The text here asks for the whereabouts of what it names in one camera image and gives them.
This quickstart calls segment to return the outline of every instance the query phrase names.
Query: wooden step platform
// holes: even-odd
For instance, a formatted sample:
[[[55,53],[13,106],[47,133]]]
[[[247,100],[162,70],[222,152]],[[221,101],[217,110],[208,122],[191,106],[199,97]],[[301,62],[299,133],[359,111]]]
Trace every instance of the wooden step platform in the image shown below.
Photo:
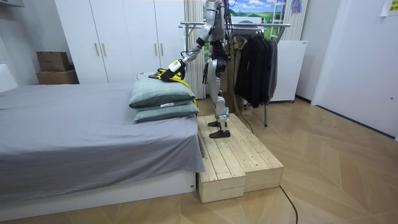
[[[283,165],[242,121],[230,114],[230,138],[212,139],[214,116],[198,117],[199,136],[206,147],[206,172],[198,175],[202,203],[240,197],[245,192],[278,187]]]

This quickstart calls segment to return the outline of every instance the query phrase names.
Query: white wardrobe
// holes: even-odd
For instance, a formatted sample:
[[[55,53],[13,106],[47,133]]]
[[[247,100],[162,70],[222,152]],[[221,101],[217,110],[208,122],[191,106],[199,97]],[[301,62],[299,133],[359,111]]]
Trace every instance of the white wardrobe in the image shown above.
[[[133,82],[179,59],[183,0],[56,0],[80,83]]]

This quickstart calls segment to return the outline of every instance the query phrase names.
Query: landscape picture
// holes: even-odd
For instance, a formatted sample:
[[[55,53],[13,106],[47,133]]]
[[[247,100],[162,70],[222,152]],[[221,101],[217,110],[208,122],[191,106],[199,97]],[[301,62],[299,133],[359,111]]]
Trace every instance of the landscape picture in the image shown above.
[[[272,23],[276,2],[286,2],[286,0],[229,0],[229,7],[233,21],[250,20],[256,23]],[[275,19],[281,18],[282,6],[277,6],[275,10]],[[264,37],[271,37],[271,28],[268,27],[264,32]],[[205,58],[208,56],[207,46],[205,46]]]

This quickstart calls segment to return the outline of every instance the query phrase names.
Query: stacked pillow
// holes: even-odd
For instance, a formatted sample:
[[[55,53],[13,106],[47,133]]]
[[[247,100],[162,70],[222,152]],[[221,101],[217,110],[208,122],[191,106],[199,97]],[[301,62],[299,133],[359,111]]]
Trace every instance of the stacked pillow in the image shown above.
[[[135,82],[129,106],[138,110],[134,121],[140,123],[197,114],[194,99],[184,84],[143,78]]]

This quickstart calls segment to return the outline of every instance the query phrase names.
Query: robot leg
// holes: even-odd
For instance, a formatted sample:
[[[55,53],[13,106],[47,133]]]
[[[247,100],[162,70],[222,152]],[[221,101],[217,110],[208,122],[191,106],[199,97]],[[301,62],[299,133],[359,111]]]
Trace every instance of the robot leg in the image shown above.
[[[216,72],[218,60],[210,60],[208,64],[208,84],[210,89],[210,98],[213,102],[216,121],[209,123],[209,126],[218,126],[219,131],[211,133],[211,138],[227,138],[231,133],[226,129],[226,121],[229,121],[229,109],[225,106],[223,92],[220,90],[221,73]]]

